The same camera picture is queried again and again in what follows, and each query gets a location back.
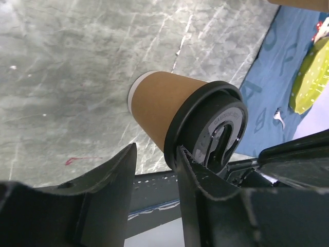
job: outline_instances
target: red mark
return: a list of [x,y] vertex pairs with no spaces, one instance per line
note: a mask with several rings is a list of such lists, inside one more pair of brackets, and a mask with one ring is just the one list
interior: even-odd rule
[[69,158],[67,160],[67,162],[65,163],[66,166],[68,166],[69,164],[71,164],[73,161],[75,160],[84,160],[86,158],[101,158],[101,157],[84,157],[84,158]]

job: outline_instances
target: marble surface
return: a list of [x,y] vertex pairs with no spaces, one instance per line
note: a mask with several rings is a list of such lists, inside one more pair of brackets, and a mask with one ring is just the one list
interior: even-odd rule
[[59,184],[131,142],[138,174],[166,170],[128,112],[133,81],[164,70],[240,86],[276,10],[266,0],[0,0],[0,179]]

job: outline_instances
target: paper coffee cup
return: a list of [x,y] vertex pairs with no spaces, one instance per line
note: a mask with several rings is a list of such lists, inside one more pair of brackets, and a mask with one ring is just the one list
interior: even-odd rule
[[321,12],[328,12],[329,6],[327,0],[268,0],[272,4],[292,6],[302,9],[310,9]]
[[168,72],[147,72],[132,85],[128,108],[138,124],[163,152],[171,121],[185,100],[204,81]]

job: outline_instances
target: blue mat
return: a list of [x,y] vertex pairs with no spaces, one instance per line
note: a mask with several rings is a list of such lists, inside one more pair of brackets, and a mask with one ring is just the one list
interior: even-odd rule
[[[257,157],[263,149],[293,138],[307,112],[299,115],[288,106],[291,88],[312,45],[316,24],[325,18],[324,13],[292,7],[282,6],[278,11],[240,88],[249,120],[237,153]],[[273,119],[278,108],[284,130],[281,122]]]

